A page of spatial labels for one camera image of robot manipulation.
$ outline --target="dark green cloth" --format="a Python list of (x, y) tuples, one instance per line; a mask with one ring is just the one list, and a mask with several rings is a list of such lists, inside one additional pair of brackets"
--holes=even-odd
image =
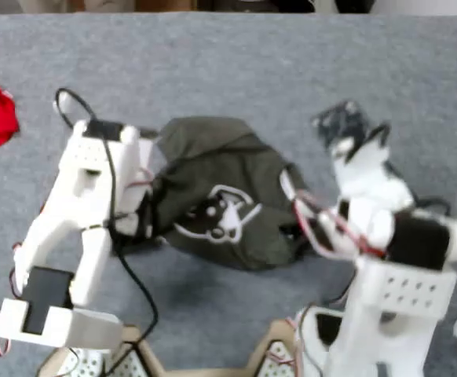
[(292, 262), (299, 244), (292, 203), (280, 174), (295, 188), (296, 167), (263, 143), (243, 121), (174, 119), (158, 146), (168, 162), (154, 185), (155, 234), (174, 247), (241, 269)]

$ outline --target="black cable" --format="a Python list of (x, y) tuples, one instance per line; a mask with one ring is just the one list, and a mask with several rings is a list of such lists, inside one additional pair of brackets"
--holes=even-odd
[[(390, 161), (386, 162), (386, 168), (389, 170), (390, 173), (394, 174), (396, 177), (404, 181), (403, 174), (401, 174), (401, 172)], [(410, 190), (410, 193), (413, 196), (413, 200), (415, 201), (415, 206), (417, 208), (439, 206), (444, 208), (445, 216), (452, 215), (452, 205), (446, 199), (440, 198), (439, 196), (428, 196), (421, 198), (411, 188), (408, 189)]]
[(70, 121), (70, 119), (67, 117), (66, 114), (61, 110), (60, 106), (60, 96), (62, 93), (69, 94), (73, 98), (76, 99), (76, 101), (84, 108), (84, 110), (87, 111), (91, 119), (96, 118), (96, 113), (93, 111), (93, 109), (89, 106), (87, 102), (83, 100), (82, 97), (80, 97), (76, 92), (74, 92), (71, 89), (61, 87), (58, 90), (56, 90), (56, 95), (54, 96), (54, 103), (56, 104), (57, 112), (59, 112), (60, 117), (64, 120), (68, 128), (73, 130), (73, 123)]
[[(61, 118), (64, 120), (64, 122), (67, 124), (67, 126), (70, 129), (73, 129), (74, 124), (70, 122), (70, 119), (66, 116), (61, 111), (60, 108), (60, 95), (65, 92), (71, 95), (90, 115), (91, 119), (97, 119), (96, 114), (94, 113), (93, 109), (85, 102), (76, 92), (73, 90), (70, 90), (68, 88), (60, 88), (56, 91), (56, 96), (55, 96), (55, 103), (57, 110), (61, 116)], [(116, 229), (115, 229), (115, 190), (116, 190), (116, 173), (115, 173), (115, 165), (113, 163), (113, 158), (112, 154), (110, 153), (110, 148), (108, 147), (108, 141), (104, 138), (101, 137), (101, 141), (103, 142), (104, 146), (104, 151), (106, 153), (107, 159), (108, 159), (108, 166), (110, 168), (110, 175), (112, 176), (112, 190), (111, 190), (111, 196), (110, 196), (110, 214), (109, 219), (108, 219), (108, 231), (110, 232), (110, 237), (112, 239), (115, 238), (116, 235)], [(148, 303), (150, 304), (150, 307), (152, 308), (152, 322), (149, 324), (147, 329), (140, 335), (140, 337), (134, 341), (134, 342), (125, 342), (127, 344), (130, 344), (131, 347), (112, 365), (112, 367), (106, 372), (105, 368), (103, 369), (103, 372), (101, 374), (101, 377), (107, 377), (113, 371), (119, 367), (119, 365), (126, 359), (127, 356), (133, 351), (136, 350), (139, 352), (139, 349), (137, 348), (139, 343), (142, 342), (144, 339), (147, 338), (147, 336), (153, 331), (157, 323), (159, 322), (159, 310), (157, 309), (157, 305), (155, 304), (155, 301), (150, 293), (150, 291), (146, 288), (146, 286), (143, 284), (143, 282), (140, 280), (140, 278), (136, 275), (136, 273), (130, 268), (129, 264), (127, 263), (127, 260), (124, 258), (122, 250), (125, 245), (115, 245), (115, 253), (117, 257), (120, 260), (120, 263), (122, 264), (122, 267), (126, 270), (126, 272), (129, 274), (130, 278), (134, 281), (134, 283), (139, 287), (140, 291), (143, 293), (145, 298), (147, 299)]]
[[(112, 154), (110, 153), (110, 148), (108, 147), (108, 142), (102, 137), (101, 140), (103, 141), (104, 144), (104, 150), (106, 152), (107, 158), (108, 158), (108, 165), (110, 166), (110, 173), (112, 175), (112, 196), (110, 198), (110, 220), (108, 222), (108, 230), (110, 231), (110, 235), (114, 236), (116, 233), (115, 230), (115, 185), (116, 185), (116, 174), (115, 174), (115, 166), (113, 164), (113, 159), (112, 159)], [(140, 288), (141, 292), (143, 295), (146, 297), (148, 302), (150, 303), (150, 306), (152, 308), (152, 322), (149, 324), (148, 328), (145, 330), (145, 332), (136, 340), (135, 342), (128, 342), (132, 346), (112, 365), (112, 367), (102, 375), (102, 377), (107, 377), (111, 373), (115, 371), (116, 368), (119, 367), (119, 365), (126, 359), (127, 356), (133, 351), (137, 350), (137, 346), (141, 341), (143, 341), (155, 328), (157, 323), (159, 322), (159, 311), (157, 309), (157, 305), (155, 304), (155, 301), (150, 294), (149, 290), (146, 288), (146, 286), (143, 284), (143, 282), (137, 277), (136, 273), (130, 268), (129, 264), (127, 263), (127, 260), (124, 258), (122, 254), (122, 245), (118, 245), (115, 248), (115, 253), (117, 254), (117, 258), (119, 258), (122, 267), (127, 271), (131, 279), (136, 283), (136, 285)]]

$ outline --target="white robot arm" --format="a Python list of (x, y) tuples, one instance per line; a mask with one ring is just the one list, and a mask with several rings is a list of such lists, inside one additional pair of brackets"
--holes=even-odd
[[(126, 188), (144, 180), (142, 167), (148, 165), (151, 150), (152, 141), (140, 139), (132, 126), (97, 119), (75, 124), (45, 206), (15, 250), (21, 297), (6, 298), (2, 304), (1, 338), (96, 350), (117, 346), (122, 331), (119, 319), (84, 308), (91, 302), (112, 249), (107, 228), (112, 206), (117, 214), (137, 209), (149, 186)], [(132, 233), (137, 219), (123, 220)], [(83, 245), (76, 272), (50, 269), (49, 252), (72, 230), (81, 232)]]

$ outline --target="gray carpet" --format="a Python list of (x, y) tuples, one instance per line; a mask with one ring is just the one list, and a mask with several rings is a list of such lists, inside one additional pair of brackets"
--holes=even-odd
[[(10, 247), (46, 198), (68, 137), (51, 107), (62, 85), (100, 116), (136, 126), (179, 115), (245, 119), (328, 199), (337, 189), (309, 118), (354, 97), (374, 119), (392, 119), (393, 159), (413, 188), (449, 198), (457, 214), (457, 18), (0, 16), (0, 84), (16, 96), (22, 127), (0, 148), (0, 303)], [(63, 242), (52, 265), (73, 267), (79, 247), (76, 235)], [(130, 263), (159, 306), (150, 341), (167, 368), (244, 365), (272, 318), (338, 292), (349, 275), (347, 265), (312, 256), (245, 273), (169, 248)], [(144, 327), (148, 306), (116, 260), (104, 276), (94, 308)], [(428, 377), (457, 376), (456, 318), (457, 289)], [(14, 343), (0, 376), (32, 376), (47, 353)]]

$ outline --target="wooden base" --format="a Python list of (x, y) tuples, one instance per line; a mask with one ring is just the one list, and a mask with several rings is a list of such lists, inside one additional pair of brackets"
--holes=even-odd
[[(123, 340), (134, 342), (140, 336), (140, 332), (135, 327), (124, 329)], [(294, 352), (294, 329), (285, 320), (274, 320), (265, 337), (258, 343), (258, 346), (251, 354), (250, 360), (245, 368), (212, 368), (195, 370), (166, 371), (159, 359), (155, 356), (150, 345), (143, 341), (139, 345), (141, 356), (146, 363), (150, 377), (255, 377), (269, 345), (276, 340), (284, 343), (286, 348)], [(65, 357), (69, 354), (68, 349), (63, 348), (55, 351), (44, 362), (38, 370), (37, 377), (52, 377), (59, 371)]]
[[(78, 12), (84, 10), (84, 0), (72, 0)], [(195, 10), (195, 0), (136, 0), (137, 12), (183, 12)]]

